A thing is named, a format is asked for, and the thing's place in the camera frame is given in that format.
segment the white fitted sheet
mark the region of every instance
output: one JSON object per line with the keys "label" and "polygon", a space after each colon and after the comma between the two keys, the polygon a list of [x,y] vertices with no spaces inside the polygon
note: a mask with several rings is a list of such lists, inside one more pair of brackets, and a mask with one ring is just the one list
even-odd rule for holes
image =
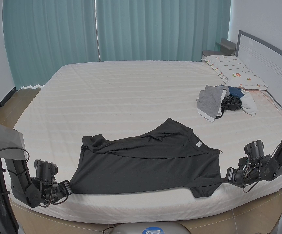
{"label": "white fitted sheet", "polygon": [[[70,64],[60,68],[19,118],[34,160],[55,163],[58,182],[70,180],[80,156],[83,135],[115,140],[141,135],[169,117],[194,130],[208,146],[220,149],[221,177],[237,168],[244,146],[262,139],[271,154],[282,139],[282,111],[265,92],[252,91],[258,112],[226,111],[213,123],[197,113],[196,97],[205,85],[222,80],[207,64],[185,61],[117,61]],[[10,177],[6,174],[10,188]],[[186,188],[120,195],[73,194],[61,205],[33,210],[88,223],[123,223],[194,219],[215,215],[282,188],[282,175],[261,181],[249,193],[222,184],[211,197],[194,198]],[[26,206],[18,200],[16,203]]]}

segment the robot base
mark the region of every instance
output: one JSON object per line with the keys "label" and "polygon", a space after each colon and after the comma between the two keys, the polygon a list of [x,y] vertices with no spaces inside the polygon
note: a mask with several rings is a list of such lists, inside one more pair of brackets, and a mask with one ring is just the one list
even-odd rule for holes
{"label": "robot base", "polygon": [[183,225],[174,222],[127,223],[116,226],[110,234],[191,234]]}

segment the nightstand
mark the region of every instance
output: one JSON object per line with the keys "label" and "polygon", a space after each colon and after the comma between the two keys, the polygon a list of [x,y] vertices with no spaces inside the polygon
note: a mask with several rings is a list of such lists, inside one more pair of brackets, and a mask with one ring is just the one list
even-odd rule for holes
{"label": "nightstand", "polygon": [[221,38],[221,42],[216,42],[216,44],[220,45],[220,51],[203,50],[202,58],[214,55],[229,56],[231,54],[235,54],[235,43],[228,41],[227,39]]}

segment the floor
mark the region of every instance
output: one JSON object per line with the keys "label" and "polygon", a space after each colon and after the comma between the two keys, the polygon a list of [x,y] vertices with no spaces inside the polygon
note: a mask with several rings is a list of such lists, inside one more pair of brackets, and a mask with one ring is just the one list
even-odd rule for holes
{"label": "floor", "polygon": [[[0,108],[0,124],[13,128],[25,108],[40,91],[21,89]],[[111,224],[88,224],[50,217],[12,202],[17,220],[26,234],[102,234]],[[194,220],[183,220],[192,234],[262,234],[269,233],[282,213],[282,190],[241,205],[233,210]]]}

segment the floral pillow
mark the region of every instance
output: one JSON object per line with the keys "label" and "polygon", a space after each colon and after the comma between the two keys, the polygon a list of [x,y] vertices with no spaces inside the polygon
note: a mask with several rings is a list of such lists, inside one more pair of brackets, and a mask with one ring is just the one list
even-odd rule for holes
{"label": "floral pillow", "polygon": [[236,56],[207,56],[202,59],[231,87],[266,90],[267,85]]}

